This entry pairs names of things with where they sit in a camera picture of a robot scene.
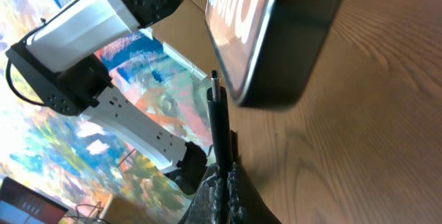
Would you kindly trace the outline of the gold Galaxy smartphone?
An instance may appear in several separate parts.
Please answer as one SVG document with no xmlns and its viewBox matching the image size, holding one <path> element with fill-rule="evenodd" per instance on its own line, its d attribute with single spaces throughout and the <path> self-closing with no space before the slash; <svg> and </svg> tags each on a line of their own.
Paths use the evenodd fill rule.
<svg viewBox="0 0 442 224">
<path fill-rule="evenodd" d="M 207 0 L 205 24 L 233 102 L 289 108 L 302 96 L 343 0 Z"/>
</svg>

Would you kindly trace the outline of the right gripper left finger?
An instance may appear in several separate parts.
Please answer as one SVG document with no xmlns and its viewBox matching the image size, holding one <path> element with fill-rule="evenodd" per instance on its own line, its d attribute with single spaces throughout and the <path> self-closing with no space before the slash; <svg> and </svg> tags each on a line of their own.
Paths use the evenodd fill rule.
<svg viewBox="0 0 442 224">
<path fill-rule="evenodd" d="M 178 224 L 224 223 L 222 193 L 224 181 L 219 166 L 208 166 L 198 190 Z"/>
</svg>

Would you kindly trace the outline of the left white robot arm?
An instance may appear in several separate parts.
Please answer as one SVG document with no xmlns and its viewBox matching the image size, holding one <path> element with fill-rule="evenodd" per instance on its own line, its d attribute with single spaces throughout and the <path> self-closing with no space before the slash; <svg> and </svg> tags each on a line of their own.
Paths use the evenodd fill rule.
<svg viewBox="0 0 442 224">
<path fill-rule="evenodd" d="M 184 0 L 72 0 L 6 50 L 39 103 L 109 130 L 147 156 L 180 190 L 196 193 L 206 155 L 139 110 L 113 84 L 97 52 L 156 24 Z"/>
</svg>

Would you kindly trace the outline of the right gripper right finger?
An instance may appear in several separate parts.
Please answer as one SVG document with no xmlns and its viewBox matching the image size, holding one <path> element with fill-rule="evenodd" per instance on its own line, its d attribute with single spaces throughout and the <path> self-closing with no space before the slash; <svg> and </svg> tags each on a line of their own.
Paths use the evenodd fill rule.
<svg viewBox="0 0 442 224">
<path fill-rule="evenodd" d="M 233 163 L 227 177 L 230 223 L 279 224 L 241 164 Z"/>
</svg>

